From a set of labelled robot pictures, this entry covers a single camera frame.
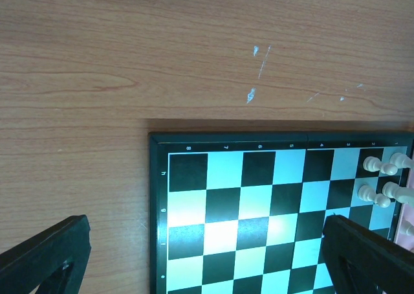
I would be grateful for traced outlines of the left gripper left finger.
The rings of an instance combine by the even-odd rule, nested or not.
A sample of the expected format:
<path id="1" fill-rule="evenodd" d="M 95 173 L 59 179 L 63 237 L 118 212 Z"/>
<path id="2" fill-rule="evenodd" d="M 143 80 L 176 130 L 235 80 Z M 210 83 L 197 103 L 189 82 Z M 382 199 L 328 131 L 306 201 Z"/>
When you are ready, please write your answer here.
<path id="1" fill-rule="evenodd" d="M 78 293 L 91 253 L 86 215 L 69 216 L 1 254 L 1 293 Z"/>

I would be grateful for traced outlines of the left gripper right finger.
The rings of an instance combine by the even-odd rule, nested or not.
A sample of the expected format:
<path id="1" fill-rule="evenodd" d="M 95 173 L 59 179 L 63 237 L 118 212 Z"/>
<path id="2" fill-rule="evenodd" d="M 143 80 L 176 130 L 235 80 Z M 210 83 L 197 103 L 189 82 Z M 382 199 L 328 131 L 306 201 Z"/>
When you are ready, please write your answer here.
<path id="1" fill-rule="evenodd" d="M 413 293 L 413 253 L 344 216 L 326 218 L 321 249 L 337 293 Z"/>

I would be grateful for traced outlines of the white pawn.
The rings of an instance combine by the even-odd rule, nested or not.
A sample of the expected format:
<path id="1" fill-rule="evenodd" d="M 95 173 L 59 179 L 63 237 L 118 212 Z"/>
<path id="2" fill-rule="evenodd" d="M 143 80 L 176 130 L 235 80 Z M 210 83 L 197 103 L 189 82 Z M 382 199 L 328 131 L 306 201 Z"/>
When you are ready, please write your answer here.
<path id="1" fill-rule="evenodd" d="M 363 161 L 363 168 L 369 172 L 380 172 L 386 175 L 395 175 L 398 168 L 391 163 L 383 163 L 379 158 L 369 156 Z"/>
<path id="2" fill-rule="evenodd" d="M 391 204 L 389 197 L 383 194 L 377 194 L 375 189 L 369 185 L 362 185 L 358 190 L 359 199 L 366 202 L 373 202 L 381 208 L 387 208 Z"/>

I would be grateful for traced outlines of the white knight chess piece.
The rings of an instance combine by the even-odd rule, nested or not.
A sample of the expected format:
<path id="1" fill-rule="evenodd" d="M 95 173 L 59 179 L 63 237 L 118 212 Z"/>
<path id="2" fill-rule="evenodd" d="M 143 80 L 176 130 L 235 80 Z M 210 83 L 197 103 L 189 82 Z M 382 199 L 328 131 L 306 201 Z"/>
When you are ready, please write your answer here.
<path id="1" fill-rule="evenodd" d="M 382 188 L 382 193 L 399 203 L 414 206 L 414 190 L 412 188 L 401 187 L 394 182 L 387 182 Z"/>

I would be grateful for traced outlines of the white rook chess piece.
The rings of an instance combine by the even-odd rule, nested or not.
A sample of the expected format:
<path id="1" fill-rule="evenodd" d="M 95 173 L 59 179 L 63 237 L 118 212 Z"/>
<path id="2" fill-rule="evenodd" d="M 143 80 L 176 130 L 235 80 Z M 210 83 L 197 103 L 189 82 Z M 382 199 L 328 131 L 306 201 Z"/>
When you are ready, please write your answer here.
<path id="1" fill-rule="evenodd" d="M 398 169 L 400 168 L 414 169 L 414 160 L 403 153 L 399 153 L 399 152 L 394 153 L 390 157 L 389 162 L 395 165 Z"/>

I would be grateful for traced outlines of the white bishop chess piece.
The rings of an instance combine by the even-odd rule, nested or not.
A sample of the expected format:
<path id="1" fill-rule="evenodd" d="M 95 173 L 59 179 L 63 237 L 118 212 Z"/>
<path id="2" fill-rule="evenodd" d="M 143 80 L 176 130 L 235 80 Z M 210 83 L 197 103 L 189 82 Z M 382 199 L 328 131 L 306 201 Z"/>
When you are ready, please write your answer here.
<path id="1" fill-rule="evenodd" d="M 402 220 L 400 224 L 400 234 L 405 234 L 407 236 L 414 235 L 414 225 L 408 220 Z"/>

